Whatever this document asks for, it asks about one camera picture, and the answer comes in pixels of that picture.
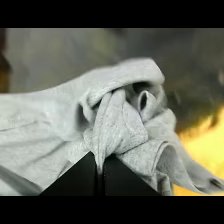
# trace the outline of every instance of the yellow object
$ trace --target yellow object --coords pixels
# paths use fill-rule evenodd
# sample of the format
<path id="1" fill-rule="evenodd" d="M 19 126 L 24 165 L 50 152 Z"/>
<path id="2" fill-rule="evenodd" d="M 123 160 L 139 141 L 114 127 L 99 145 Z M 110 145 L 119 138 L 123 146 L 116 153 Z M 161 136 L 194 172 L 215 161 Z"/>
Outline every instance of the yellow object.
<path id="1" fill-rule="evenodd" d="M 216 176 L 224 179 L 224 108 L 219 112 L 218 124 L 209 129 L 212 116 L 198 127 L 179 135 L 191 157 Z M 199 196 L 178 186 L 174 186 L 176 196 Z"/>

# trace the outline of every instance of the gray towel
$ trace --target gray towel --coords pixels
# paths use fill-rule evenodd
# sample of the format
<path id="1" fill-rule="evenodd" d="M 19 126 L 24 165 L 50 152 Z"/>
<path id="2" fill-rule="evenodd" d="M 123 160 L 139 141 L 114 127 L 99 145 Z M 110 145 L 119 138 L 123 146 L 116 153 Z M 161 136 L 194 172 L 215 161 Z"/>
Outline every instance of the gray towel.
<path id="1" fill-rule="evenodd" d="M 172 184 L 223 191 L 175 134 L 163 82 L 153 60 L 138 59 L 52 89 L 1 95 L 0 194 L 37 195 L 89 151 L 99 173 L 115 153 L 162 195 L 172 195 Z"/>

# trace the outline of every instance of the gray fabric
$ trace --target gray fabric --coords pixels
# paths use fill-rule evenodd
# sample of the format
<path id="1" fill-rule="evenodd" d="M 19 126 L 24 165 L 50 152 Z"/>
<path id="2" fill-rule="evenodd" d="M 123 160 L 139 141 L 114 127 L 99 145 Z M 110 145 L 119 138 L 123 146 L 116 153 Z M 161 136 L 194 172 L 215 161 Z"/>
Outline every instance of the gray fabric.
<path id="1" fill-rule="evenodd" d="M 151 59 L 138 59 L 52 89 L 1 95 L 0 194 L 37 195 L 89 151 L 99 173 L 115 153 L 163 195 L 172 195 L 172 183 L 200 193 L 224 190 L 181 145 L 163 82 Z"/>

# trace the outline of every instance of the blurry background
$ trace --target blurry background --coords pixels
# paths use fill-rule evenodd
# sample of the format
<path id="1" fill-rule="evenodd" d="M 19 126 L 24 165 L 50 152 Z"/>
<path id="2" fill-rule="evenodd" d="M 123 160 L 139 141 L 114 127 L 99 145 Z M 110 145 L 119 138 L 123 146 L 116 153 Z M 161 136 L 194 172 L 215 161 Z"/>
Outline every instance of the blurry background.
<path id="1" fill-rule="evenodd" d="M 165 75 L 183 143 L 194 159 L 224 178 L 224 129 L 217 131 L 224 117 L 224 29 L 0 28 L 0 51 L 2 93 L 42 90 L 92 68 L 153 58 Z M 205 133 L 215 137 L 189 146 Z"/>

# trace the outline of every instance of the gray cloth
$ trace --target gray cloth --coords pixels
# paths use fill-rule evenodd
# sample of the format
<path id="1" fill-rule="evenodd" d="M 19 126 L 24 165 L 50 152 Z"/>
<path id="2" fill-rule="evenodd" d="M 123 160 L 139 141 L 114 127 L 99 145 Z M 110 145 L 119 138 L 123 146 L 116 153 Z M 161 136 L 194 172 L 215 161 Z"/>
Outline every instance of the gray cloth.
<path id="1" fill-rule="evenodd" d="M 223 191 L 181 145 L 163 82 L 151 59 L 138 59 L 52 89 L 1 95 L 0 194 L 37 195 L 89 151 L 99 173 L 115 153 L 162 195 L 172 195 L 172 184 Z"/>

